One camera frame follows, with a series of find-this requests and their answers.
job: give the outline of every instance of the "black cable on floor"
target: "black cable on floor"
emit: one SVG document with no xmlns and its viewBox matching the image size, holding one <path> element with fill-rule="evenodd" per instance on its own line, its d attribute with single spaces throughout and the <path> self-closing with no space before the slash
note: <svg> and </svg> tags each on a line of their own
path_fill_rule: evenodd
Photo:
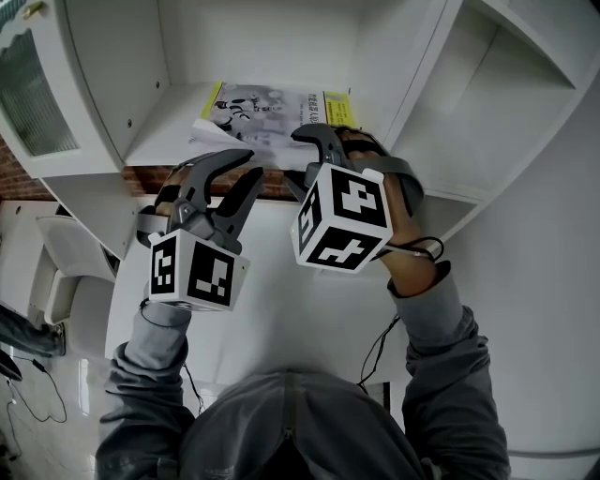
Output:
<svg viewBox="0 0 600 480">
<path fill-rule="evenodd" d="M 41 365 L 39 363 L 38 360 L 36 359 L 31 359 L 31 358 L 24 358 L 21 356 L 14 356 L 13 358 L 18 358 L 19 360 L 26 360 L 28 362 L 31 362 L 32 365 L 37 368 L 39 371 L 41 371 L 42 373 L 45 373 L 46 375 L 48 375 L 48 378 L 50 379 L 50 381 L 52 382 L 52 385 L 54 385 L 54 390 L 56 391 L 56 395 L 58 396 L 58 399 L 60 400 L 61 405 L 63 406 L 63 414 L 65 415 L 65 419 L 64 420 L 57 420 L 56 418 L 54 418 L 51 415 L 48 415 L 46 418 L 44 418 L 43 420 L 41 418 L 39 418 L 35 413 L 33 413 L 33 411 L 31 410 L 31 408 L 29 407 L 29 405 L 27 404 L 27 402 L 25 401 L 25 398 L 23 398 L 23 395 L 21 395 L 21 392 L 19 391 L 19 389 L 16 387 L 16 385 L 14 385 L 14 383 L 7 381 L 7 385 L 8 385 L 8 389 L 11 392 L 12 395 L 12 389 L 15 389 L 15 392 L 17 392 L 17 395 L 19 395 L 19 397 L 21 398 L 23 404 L 25 405 L 25 407 L 27 408 L 27 410 L 31 413 L 31 416 L 33 416 L 36 420 L 39 421 L 39 423 L 43 424 L 44 422 L 47 422 L 48 420 L 52 420 L 53 422 L 57 423 L 57 424 L 64 424 L 67 421 L 67 407 L 65 406 L 65 401 L 63 400 L 63 398 L 60 395 L 60 392 L 58 391 L 58 387 L 56 386 L 56 382 L 54 381 L 53 376 L 48 372 L 48 370 L 46 370 L 46 368 Z M 17 458 L 19 458 L 22 454 L 23 454 L 23 450 L 21 449 L 21 446 L 19 445 L 19 442 L 17 441 L 17 435 L 15 434 L 15 427 L 12 423 L 12 417 L 10 416 L 10 405 L 13 404 L 13 401 L 10 401 L 9 403 L 7 403 L 7 415 L 8 415 L 8 421 L 10 423 L 10 430 L 12 431 L 12 438 L 15 442 L 15 444 L 17 445 L 17 447 L 19 448 L 19 454 L 16 456 L 12 456 L 9 460 L 10 461 L 14 461 Z"/>
<path fill-rule="evenodd" d="M 191 389 L 194 391 L 194 395 L 198 399 L 198 405 L 199 405 L 198 406 L 198 415 L 200 415 L 204 410 L 204 400 L 198 393 L 198 390 L 196 390 L 196 385 L 194 384 L 194 381 L 191 379 L 191 373 L 189 373 L 188 364 L 184 364 L 184 368 L 186 369 L 187 375 L 189 376 L 189 381 L 191 382 Z"/>
</svg>

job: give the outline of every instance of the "gray sleeve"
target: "gray sleeve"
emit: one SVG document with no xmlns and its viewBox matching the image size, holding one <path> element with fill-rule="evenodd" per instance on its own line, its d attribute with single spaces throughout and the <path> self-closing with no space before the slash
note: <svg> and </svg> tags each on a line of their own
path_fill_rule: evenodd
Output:
<svg viewBox="0 0 600 480">
<path fill-rule="evenodd" d="M 460 304 L 450 263 L 439 263 L 438 271 L 427 292 L 410 298 L 392 292 L 410 338 L 406 437 L 420 458 L 452 478 L 505 479 L 510 467 L 491 391 L 488 339 Z"/>
<path fill-rule="evenodd" d="M 111 361 L 110 411 L 100 419 L 98 479 L 176 478 L 177 451 L 194 417 L 183 406 L 181 368 L 190 313 L 148 304 Z"/>
</svg>

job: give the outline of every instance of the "white cupboard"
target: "white cupboard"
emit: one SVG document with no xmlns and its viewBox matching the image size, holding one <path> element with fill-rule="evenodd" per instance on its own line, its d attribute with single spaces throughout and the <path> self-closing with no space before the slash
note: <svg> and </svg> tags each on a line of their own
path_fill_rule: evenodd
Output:
<svg viewBox="0 0 600 480">
<path fill-rule="evenodd" d="M 213 82 L 349 93 L 355 122 L 411 163 L 420 217 L 447 239 L 600 68 L 589 0 L 4 0 L 0 27 L 0 133 L 118 257 L 111 218 L 131 229 L 133 208 L 118 173 L 197 155 L 190 129 Z M 106 219 L 91 220 L 105 190 Z"/>
</svg>

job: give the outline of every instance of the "white wall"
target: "white wall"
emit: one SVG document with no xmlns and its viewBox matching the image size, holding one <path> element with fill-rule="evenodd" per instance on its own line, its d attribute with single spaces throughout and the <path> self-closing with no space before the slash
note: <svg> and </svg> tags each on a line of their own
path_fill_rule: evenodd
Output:
<svg viewBox="0 0 600 480">
<path fill-rule="evenodd" d="M 447 245 L 489 337 L 509 448 L 600 446 L 600 79 L 545 151 Z"/>
</svg>

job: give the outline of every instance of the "cabinet door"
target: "cabinet door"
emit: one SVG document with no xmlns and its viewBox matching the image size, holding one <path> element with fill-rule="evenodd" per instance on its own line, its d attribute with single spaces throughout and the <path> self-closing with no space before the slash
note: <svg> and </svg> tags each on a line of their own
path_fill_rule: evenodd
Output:
<svg viewBox="0 0 600 480">
<path fill-rule="evenodd" d="M 85 84 L 62 0 L 0 3 L 0 134 L 35 178 L 123 168 Z"/>
</svg>

